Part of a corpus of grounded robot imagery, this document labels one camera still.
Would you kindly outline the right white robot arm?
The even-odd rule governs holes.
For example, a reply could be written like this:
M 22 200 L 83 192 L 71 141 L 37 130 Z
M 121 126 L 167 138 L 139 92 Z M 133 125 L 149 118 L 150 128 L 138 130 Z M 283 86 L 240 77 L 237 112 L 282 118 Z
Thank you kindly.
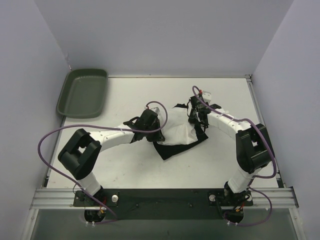
M 233 194 L 244 192 L 255 178 L 271 179 L 277 173 L 275 156 L 266 127 L 251 120 L 236 119 L 221 108 L 204 102 L 201 94 L 189 99 L 189 122 L 205 129 L 216 127 L 236 143 L 237 170 L 225 185 Z

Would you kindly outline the black t-shirt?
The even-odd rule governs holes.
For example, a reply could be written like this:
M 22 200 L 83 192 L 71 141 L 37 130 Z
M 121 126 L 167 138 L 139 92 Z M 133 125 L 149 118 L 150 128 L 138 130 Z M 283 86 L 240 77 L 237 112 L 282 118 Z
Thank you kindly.
M 184 108 L 187 109 L 188 107 L 186 104 L 178 103 L 172 108 Z M 168 120 L 168 113 L 165 113 L 163 110 L 160 110 L 160 113 L 158 114 L 158 119 L 160 121 L 160 125 L 166 125 Z M 178 155 L 180 153 L 183 153 L 187 150 L 190 150 L 191 148 L 194 148 L 195 146 L 201 144 L 202 142 L 206 141 L 209 137 L 206 135 L 206 133 L 203 131 L 203 129 L 200 126 L 194 125 L 194 129 L 197 136 L 197 141 L 188 145 L 160 145 L 158 142 L 154 142 L 154 148 L 157 151 L 157 153 L 160 155 L 162 160 L 167 160 L 171 158 L 172 156 Z

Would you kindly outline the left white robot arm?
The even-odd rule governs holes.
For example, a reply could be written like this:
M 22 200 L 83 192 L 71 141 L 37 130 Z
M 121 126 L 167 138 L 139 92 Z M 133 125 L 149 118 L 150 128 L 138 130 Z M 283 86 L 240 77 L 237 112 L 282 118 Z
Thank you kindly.
M 165 140 L 161 129 L 168 116 L 161 123 L 157 108 L 145 109 L 141 116 L 123 122 L 117 127 L 107 127 L 101 131 L 88 132 L 80 128 L 74 132 L 58 154 L 58 160 L 84 189 L 84 199 L 92 206 L 101 203 L 102 186 L 97 181 L 93 168 L 99 153 L 107 149 L 132 144 L 146 138 L 149 142 Z

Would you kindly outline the white t-shirt with robot print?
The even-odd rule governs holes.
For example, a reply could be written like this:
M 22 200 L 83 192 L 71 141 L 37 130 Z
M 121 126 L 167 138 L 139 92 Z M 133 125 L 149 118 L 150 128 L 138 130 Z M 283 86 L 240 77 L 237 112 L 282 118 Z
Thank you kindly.
M 161 129 L 164 141 L 157 143 L 164 146 L 189 145 L 198 138 L 193 124 L 188 122 L 187 109 L 174 107 L 167 110 L 167 123 Z

